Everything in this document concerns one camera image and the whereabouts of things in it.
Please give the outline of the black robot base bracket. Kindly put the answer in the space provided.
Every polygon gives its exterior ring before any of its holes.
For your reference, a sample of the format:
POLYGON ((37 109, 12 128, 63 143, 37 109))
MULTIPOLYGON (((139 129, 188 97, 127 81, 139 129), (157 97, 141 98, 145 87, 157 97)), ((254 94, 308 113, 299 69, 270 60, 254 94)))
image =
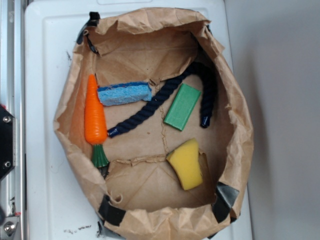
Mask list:
POLYGON ((0 181, 16 166, 16 118, 0 105, 0 181))

